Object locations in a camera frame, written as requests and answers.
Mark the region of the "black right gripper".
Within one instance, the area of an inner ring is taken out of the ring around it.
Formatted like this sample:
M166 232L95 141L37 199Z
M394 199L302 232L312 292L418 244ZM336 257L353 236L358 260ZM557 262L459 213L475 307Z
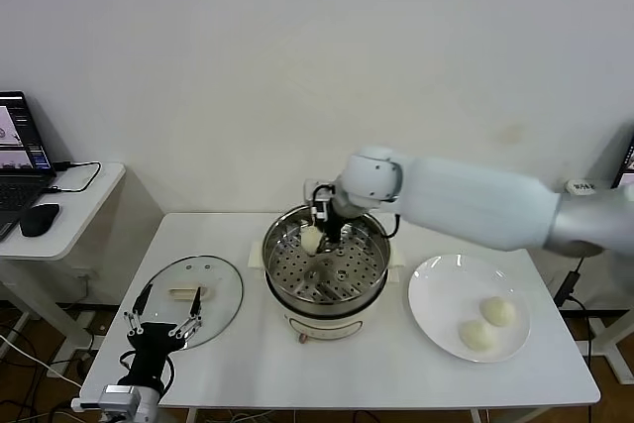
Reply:
M351 221L350 218L338 215L334 210L328 212L328 218L324 222L325 241L319 245L319 253L330 253L332 246L339 245L342 237L342 229Z

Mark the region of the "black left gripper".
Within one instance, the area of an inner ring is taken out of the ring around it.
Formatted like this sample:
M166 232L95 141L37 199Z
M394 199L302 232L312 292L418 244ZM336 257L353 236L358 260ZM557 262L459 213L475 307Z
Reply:
M168 323L141 323L153 285L148 283L137 296L132 309L124 312L128 323L128 342L132 350L120 356L132 356L128 373L119 384L162 384L162 373L168 356L185 346L184 338L191 338L202 325L201 287L196 289L188 317L179 325Z

